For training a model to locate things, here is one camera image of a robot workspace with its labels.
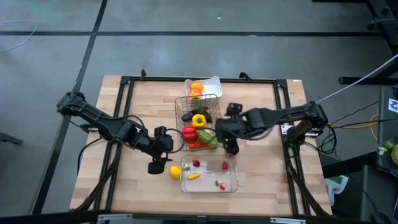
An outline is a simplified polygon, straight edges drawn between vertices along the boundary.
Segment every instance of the red bell pepper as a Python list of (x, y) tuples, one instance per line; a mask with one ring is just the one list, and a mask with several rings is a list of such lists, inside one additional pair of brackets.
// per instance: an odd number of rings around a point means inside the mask
[(206, 143), (197, 141), (197, 142), (190, 143), (188, 145), (188, 147), (189, 147), (189, 149), (203, 149), (203, 148), (209, 147), (209, 145), (207, 145)]
[(182, 136), (186, 142), (195, 142), (198, 139), (197, 131), (192, 126), (183, 127)]

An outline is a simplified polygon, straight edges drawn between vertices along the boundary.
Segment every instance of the green pepper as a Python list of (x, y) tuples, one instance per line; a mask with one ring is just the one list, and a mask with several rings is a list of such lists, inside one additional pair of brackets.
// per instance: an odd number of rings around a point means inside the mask
[(202, 114), (206, 118), (207, 123), (212, 123), (213, 118), (211, 118), (210, 114), (203, 108), (203, 107), (198, 107), (193, 110), (195, 114)]
[(211, 146), (211, 147), (216, 147), (219, 146), (220, 144), (217, 141), (216, 136), (207, 133), (204, 130), (197, 130), (197, 136), (199, 141), (206, 143), (207, 145)]

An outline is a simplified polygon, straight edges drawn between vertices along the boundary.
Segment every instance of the gray carpet floor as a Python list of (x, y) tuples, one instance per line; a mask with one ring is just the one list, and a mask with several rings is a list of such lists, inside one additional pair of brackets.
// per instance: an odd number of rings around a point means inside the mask
[[(4, 0), (0, 21), (35, 20), (39, 31), (92, 31), (100, 5), (100, 0)], [(367, 32), (371, 20), (365, 4), (113, 0), (99, 30)], [(0, 30), (31, 29), (31, 24), (0, 24)], [(25, 38), (0, 35), (0, 50)], [(32, 209), (62, 120), (56, 104), (72, 89), (89, 38), (34, 35), (0, 53), (0, 131), (24, 140), (21, 146), (0, 144), (0, 216)], [(95, 104), (104, 75), (138, 75), (142, 68), (156, 76), (237, 77), (245, 71), (253, 78), (301, 79), (307, 99), (319, 100), (344, 87), (338, 77), (362, 77), (390, 57), (379, 37), (98, 36), (81, 91)], [(322, 106), (333, 121), (376, 101), (379, 89), (354, 86)], [(367, 121), (376, 110), (372, 106), (344, 123)], [(369, 129), (339, 129), (337, 135), (342, 159), (376, 147)], [(68, 210), (86, 137), (69, 126), (43, 212)]]

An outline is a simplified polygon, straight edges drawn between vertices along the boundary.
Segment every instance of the white cable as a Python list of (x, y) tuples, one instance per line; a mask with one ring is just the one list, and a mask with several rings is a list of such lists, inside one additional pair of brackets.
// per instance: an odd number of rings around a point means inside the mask
[(26, 42), (30, 39), (30, 37), (32, 37), (32, 35), (33, 35), (33, 34), (36, 32), (36, 30), (37, 30), (37, 24), (36, 24), (35, 21), (3, 21), (3, 22), (0, 22), (0, 24), (7, 24), (7, 23), (12, 23), (12, 22), (32, 22), (33, 24), (35, 24), (35, 29), (33, 30), (32, 33), (30, 33), (30, 35), (26, 38), (25, 41), (23, 41), (23, 42), (20, 43), (20, 44), (15, 45), (15, 46), (13, 46), (13, 47), (11, 47), (11, 48), (9, 48), (9, 49), (0, 50), (0, 53), (2, 53), (2, 52), (7, 52), (7, 51), (9, 51), (9, 50), (12, 50), (12, 49), (14, 49), (14, 48), (16, 48), (16, 47), (19, 47), (19, 46), (21, 46), (22, 44), (26, 43)]
[(332, 97), (332, 96), (336, 95), (337, 93), (339, 93), (339, 92), (341, 92), (341, 91), (344, 91), (344, 90), (348, 89), (349, 87), (351, 87), (351, 86), (353, 86), (353, 85), (359, 83), (360, 81), (364, 80), (365, 78), (367, 78), (367, 77), (369, 77), (369, 76), (371, 76), (371, 75), (374, 75), (375, 73), (378, 73), (380, 70), (384, 69), (384, 67), (385, 67), (388, 63), (390, 63), (391, 61), (393, 61), (393, 60), (396, 59), (397, 57), (398, 57), (398, 54), (395, 55), (395, 56), (393, 56), (390, 60), (388, 60), (386, 63), (384, 63), (383, 65), (381, 65), (381, 66), (378, 67), (377, 69), (375, 69), (375, 71), (373, 71), (373, 72), (367, 74), (365, 77), (363, 77), (363, 78), (361, 78), (360, 80), (354, 82), (353, 84), (351, 84), (351, 85), (349, 85), (349, 86), (346, 86), (346, 87), (342, 88), (341, 90), (339, 90), (339, 91), (337, 91), (337, 92), (335, 92), (335, 93), (332, 93), (332, 94), (328, 95), (327, 97), (325, 97), (325, 98), (323, 98), (323, 99), (321, 99), (321, 100), (318, 100), (317, 103), (319, 103), (319, 102), (321, 102), (321, 101), (323, 101), (323, 100), (325, 100), (325, 99), (327, 99), (327, 98), (329, 98), (329, 97)]

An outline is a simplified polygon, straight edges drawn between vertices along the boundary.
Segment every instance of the white label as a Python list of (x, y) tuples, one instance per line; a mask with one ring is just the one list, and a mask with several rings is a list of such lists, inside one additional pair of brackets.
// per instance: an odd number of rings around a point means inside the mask
[(393, 112), (395, 112), (395, 113), (398, 113), (398, 101), (393, 100), (393, 99), (389, 99), (389, 101), (388, 101), (388, 109), (393, 111)]

